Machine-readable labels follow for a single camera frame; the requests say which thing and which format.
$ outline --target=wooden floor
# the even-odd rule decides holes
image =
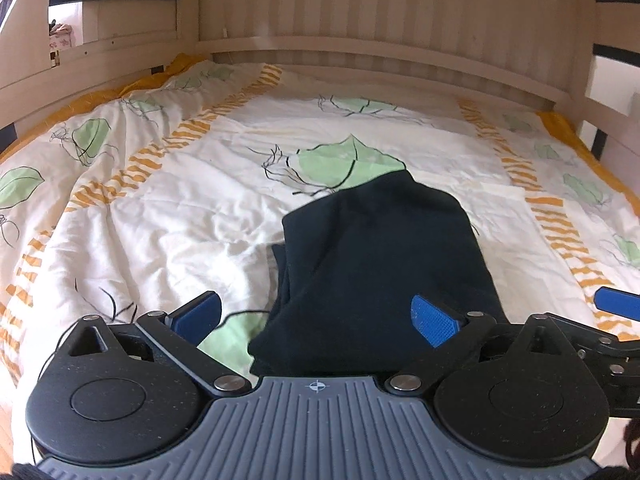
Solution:
[[[11,411],[0,402],[0,473],[8,473],[13,463],[14,443],[11,439]]]

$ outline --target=leaf pattern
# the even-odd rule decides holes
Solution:
[[[604,193],[593,182],[586,182],[576,176],[565,173],[562,177],[564,184],[570,187],[578,199],[589,205],[602,205],[605,202]]]
[[[162,111],[162,106],[152,97],[147,97],[144,100],[123,99],[122,102],[137,116],[144,117],[145,119],[148,113]]]
[[[331,96],[328,99],[321,97],[318,104],[323,112],[341,112],[344,117],[353,114],[375,115],[383,110],[395,112],[398,109],[397,106],[382,101],[337,96]]]
[[[526,134],[530,134],[533,131],[531,125],[519,117],[504,114],[503,118],[507,123],[507,127],[510,132],[524,132]]]
[[[354,136],[298,152],[298,164],[306,179],[330,190],[359,186],[382,174],[405,168],[404,162],[370,148]]]
[[[0,178],[0,209],[9,209],[24,202],[43,182],[40,172],[29,166],[7,171]]]
[[[203,70],[200,75],[207,79],[220,79],[220,81],[226,81],[229,79],[234,71],[228,66],[217,66]]]
[[[231,314],[198,348],[237,374],[249,377],[254,358],[249,355],[247,345],[264,329],[268,317],[268,312],[249,310]]]
[[[638,248],[638,245],[635,242],[626,240],[619,235],[614,235],[613,239],[616,241],[620,252],[624,254],[628,263],[636,269],[640,269],[640,249]]]
[[[202,81],[199,77],[193,75],[183,75],[173,81],[169,88],[176,90],[189,90],[191,88],[199,88],[202,86]]]
[[[548,160],[562,160],[558,152],[553,149],[551,144],[538,144],[535,145],[536,153],[539,158],[546,158]]]
[[[88,166],[100,152],[100,148],[111,130],[106,119],[89,119],[71,133],[76,146],[76,155],[83,166]]]

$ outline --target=metal screw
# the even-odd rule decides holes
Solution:
[[[221,392],[235,392],[244,387],[246,380],[237,375],[223,375],[213,381],[213,385]]]
[[[415,375],[396,375],[392,377],[389,384],[394,390],[399,392],[413,392],[422,386],[422,381]]]

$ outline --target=white wooden headboard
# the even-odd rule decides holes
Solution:
[[[582,11],[580,0],[200,0],[197,49],[416,76],[549,108],[569,99]]]
[[[20,129],[92,88],[179,52],[556,109],[640,164],[640,124],[585,97],[594,43],[640,52],[640,6],[595,0],[110,0],[86,4],[88,42],[51,68],[48,0],[16,0],[0,30],[0,128]],[[612,150],[618,155],[612,156]]]

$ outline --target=black garment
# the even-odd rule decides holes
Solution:
[[[254,374],[399,370],[429,348],[411,322],[415,294],[506,322],[466,213],[408,171],[311,202],[282,225],[278,297],[248,347]]]

